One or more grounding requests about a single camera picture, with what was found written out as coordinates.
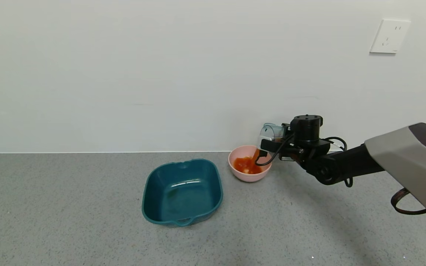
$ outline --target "electrical outlet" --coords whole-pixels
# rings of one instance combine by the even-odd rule
[[[371,52],[397,53],[409,27],[409,21],[382,20],[372,44]]]

